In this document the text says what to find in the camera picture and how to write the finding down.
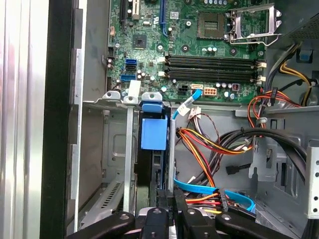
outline blue pci slot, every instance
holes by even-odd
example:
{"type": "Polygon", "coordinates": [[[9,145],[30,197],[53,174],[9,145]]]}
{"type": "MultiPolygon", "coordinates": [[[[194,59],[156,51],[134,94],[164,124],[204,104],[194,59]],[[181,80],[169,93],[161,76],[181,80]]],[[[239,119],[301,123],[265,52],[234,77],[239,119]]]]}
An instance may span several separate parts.
{"type": "Polygon", "coordinates": [[[165,28],[165,0],[160,0],[159,24],[163,29],[163,35],[167,37],[165,28]]]}
{"type": "Polygon", "coordinates": [[[121,75],[120,79],[123,82],[135,80],[135,75],[121,75]]]}
{"type": "Polygon", "coordinates": [[[138,61],[135,60],[135,59],[125,59],[125,64],[126,65],[135,65],[135,66],[137,66],[138,61]]]}

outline screw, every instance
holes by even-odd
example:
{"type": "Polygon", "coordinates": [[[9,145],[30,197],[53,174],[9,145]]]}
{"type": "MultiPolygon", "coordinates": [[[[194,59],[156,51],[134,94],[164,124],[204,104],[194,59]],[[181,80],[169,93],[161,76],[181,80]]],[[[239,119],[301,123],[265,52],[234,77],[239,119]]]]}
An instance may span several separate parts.
{"type": "Polygon", "coordinates": [[[128,218],[130,218],[130,217],[127,216],[126,214],[122,214],[120,217],[121,220],[127,220],[128,218]]]}
{"type": "Polygon", "coordinates": [[[223,219],[225,219],[226,221],[229,221],[231,219],[231,217],[227,214],[224,214],[221,216],[223,219]]]}
{"type": "Polygon", "coordinates": [[[160,211],[160,209],[156,208],[156,209],[153,211],[153,213],[159,214],[159,213],[161,213],[161,211],[160,211]]]}
{"type": "Polygon", "coordinates": [[[195,210],[194,209],[188,209],[187,212],[191,215],[195,214],[195,210]]]}

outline chip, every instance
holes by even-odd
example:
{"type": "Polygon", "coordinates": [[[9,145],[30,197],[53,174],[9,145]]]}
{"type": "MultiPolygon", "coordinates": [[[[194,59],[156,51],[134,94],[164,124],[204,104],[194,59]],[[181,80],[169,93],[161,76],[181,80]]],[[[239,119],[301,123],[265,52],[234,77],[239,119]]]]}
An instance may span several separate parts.
{"type": "Polygon", "coordinates": [[[219,13],[198,13],[197,37],[201,39],[223,39],[225,17],[219,13]]]}
{"type": "Polygon", "coordinates": [[[133,35],[133,48],[134,49],[146,49],[147,36],[134,34],[133,35]]]}

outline yellow wire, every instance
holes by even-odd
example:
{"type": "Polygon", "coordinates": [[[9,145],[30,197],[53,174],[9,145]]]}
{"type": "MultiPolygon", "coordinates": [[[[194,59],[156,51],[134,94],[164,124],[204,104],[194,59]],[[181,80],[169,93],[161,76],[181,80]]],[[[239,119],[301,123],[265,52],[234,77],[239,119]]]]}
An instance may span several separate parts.
{"type": "Polygon", "coordinates": [[[210,198],[213,198],[215,196],[218,196],[218,193],[213,193],[212,195],[208,195],[206,197],[203,197],[203,198],[196,198],[196,199],[186,199],[186,202],[188,203],[191,203],[191,202],[201,202],[201,201],[205,201],[207,199],[210,199],[210,198]]]}
{"type": "Polygon", "coordinates": [[[220,211],[215,211],[215,210],[207,210],[207,209],[204,209],[205,212],[208,212],[208,213],[214,213],[214,214],[221,214],[222,212],[220,211]]]}
{"type": "Polygon", "coordinates": [[[193,147],[193,145],[191,144],[191,142],[189,141],[189,139],[188,139],[185,135],[180,134],[180,136],[185,140],[185,143],[188,145],[188,147],[190,148],[190,150],[191,150],[192,153],[194,154],[194,156],[195,156],[197,162],[199,163],[199,165],[201,166],[201,168],[202,168],[203,171],[205,172],[205,174],[206,174],[206,176],[207,176],[207,179],[208,179],[210,185],[211,185],[212,187],[215,187],[215,184],[214,184],[214,182],[211,180],[210,175],[209,175],[209,173],[207,172],[207,170],[206,170],[206,168],[205,168],[203,162],[200,160],[200,156],[198,155],[196,149],[193,147]]]}
{"type": "Polygon", "coordinates": [[[193,131],[192,129],[189,129],[189,128],[182,128],[183,130],[186,130],[186,131],[190,131],[194,134],[196,134],[198,137],[202,138],[203,140],[209,142],[210,144],[214,145],[216,148],[219,148],[223,151],[226,151],[228,153],[232,153],[232,154],[240,154],[240,153],[245,153],[246,151],[245,150],[242,150],[242,151],[233,151],[233,150],[228,150],[227,148],[223,148],[221,146],[219,146],[218,144],[210,141],[209,139],[205,138],[204,136],[202,136],[201,134],[197,133],[196,131],[193,131]]]}
{"type": "Polygon", "coordinates": [[[307,78],[301,74],[300,72],[294,70],[294,69],[291,69],[291,68],[288,68],[287,67],[287,62],[284,62],[281,66],[280,66],[280,72],[282,73],[285,73],[285,74],[288,74],[288,75],[292,75],[292,76],[297,76],[299,78],[301,78],[304,82],[307,83],[307,85],[309,86],[305,96],[304,96],[304,100],[303,100],[303,106],[306,106],[307,105],[307,102],[306,102],[306,99],[308,98],[309,94],[310,94],[310,90],[311,90],[311,84],[310,82],[307,80],[307,78]]]}

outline ventilation slots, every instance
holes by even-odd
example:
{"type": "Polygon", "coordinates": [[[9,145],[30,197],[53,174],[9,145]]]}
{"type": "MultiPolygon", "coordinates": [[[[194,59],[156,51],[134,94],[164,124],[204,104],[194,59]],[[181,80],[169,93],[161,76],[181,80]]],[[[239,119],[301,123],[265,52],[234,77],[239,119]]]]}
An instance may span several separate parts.
{"type": "Polygon", "coordinates": [[[114,188],[112,189],[111,193],[109,194],[109,196],[107,197],[107,199],[104,201],[103,205],[101,206],[101,208],[105,208],[109,202],[112,200],[113,196],[115,195],[116,191],[118,190],[118,188],[120,187],[121,183],[116,183],[116,185],[114,186],[114,188]]]}
{"type": "Polygon", "coordinates": [[[313,17],[306,25],[292,33],[290,38],[319,39],[319,14],[313,17]]]}

